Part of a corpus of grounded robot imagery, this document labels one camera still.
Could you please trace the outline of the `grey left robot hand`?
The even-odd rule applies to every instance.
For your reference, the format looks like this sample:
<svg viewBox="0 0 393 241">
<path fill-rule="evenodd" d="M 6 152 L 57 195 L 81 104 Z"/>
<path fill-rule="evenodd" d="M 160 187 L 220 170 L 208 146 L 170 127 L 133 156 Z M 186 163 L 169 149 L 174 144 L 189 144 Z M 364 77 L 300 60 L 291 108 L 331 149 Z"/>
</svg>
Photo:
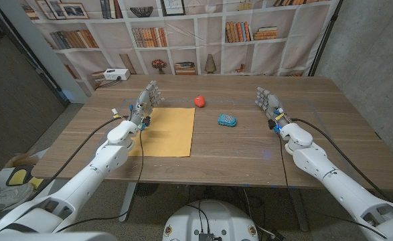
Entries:
<svg viewBox="0 0 393 241">
<path fill-rule="evenodd" d="M 140 125 L 143 119 L 150 116 L 153 109 L 164 100 L 165 99 L 161 97 L 161 93 L 157 87 L 157 82 L 155 80 L 151 81 L 146 89 L 140 92 L 131 111 L 129 120 L 136 125 Z"/>
</svg>

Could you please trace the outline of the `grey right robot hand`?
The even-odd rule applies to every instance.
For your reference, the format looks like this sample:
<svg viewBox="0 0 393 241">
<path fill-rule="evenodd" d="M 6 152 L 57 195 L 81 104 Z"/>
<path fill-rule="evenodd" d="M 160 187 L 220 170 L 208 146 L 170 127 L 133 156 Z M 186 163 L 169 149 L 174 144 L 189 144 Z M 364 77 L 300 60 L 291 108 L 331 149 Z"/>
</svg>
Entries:
<svg viewBox="0 0 393 241">
<path fill-rule="evenodd" d="M 269 123 L 273 123 L 278 130 L 291 123 L 282 103 L 269 90 L 258 87 L 255 103 L 265 112 Z"/>
</svg>

